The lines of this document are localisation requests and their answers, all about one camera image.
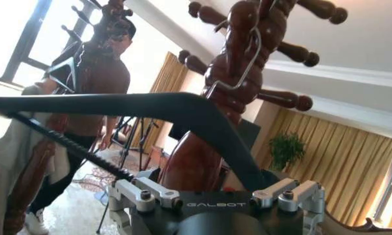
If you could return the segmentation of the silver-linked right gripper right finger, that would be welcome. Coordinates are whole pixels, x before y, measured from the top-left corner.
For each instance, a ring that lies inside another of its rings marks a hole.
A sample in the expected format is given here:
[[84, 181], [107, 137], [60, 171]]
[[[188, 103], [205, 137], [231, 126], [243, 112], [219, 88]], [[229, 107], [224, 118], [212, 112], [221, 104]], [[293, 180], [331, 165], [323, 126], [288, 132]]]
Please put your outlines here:
[[261, 209], [277, 202], [277, 207], [284, 212], [295, 212], [297, 208], [313, 213], [325, 211], [325, 188], [311, 180], [300, 183], [285, 178], [268, 188], [253, 191], [252, 199]]

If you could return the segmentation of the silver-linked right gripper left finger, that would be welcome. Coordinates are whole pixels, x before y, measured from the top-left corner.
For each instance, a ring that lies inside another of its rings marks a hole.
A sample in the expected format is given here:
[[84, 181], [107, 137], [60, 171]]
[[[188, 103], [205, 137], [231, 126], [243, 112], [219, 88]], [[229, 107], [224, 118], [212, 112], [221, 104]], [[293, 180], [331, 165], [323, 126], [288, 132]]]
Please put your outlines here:
[[157, 205], [171, 210], [180, 209], [179, 191], [167, 189], [145, 177], [131, 182], [125, 179], [116, 181], [109, 187], [109, 199], [113, 208], [136, 208], [143, 213], [153, 211]]

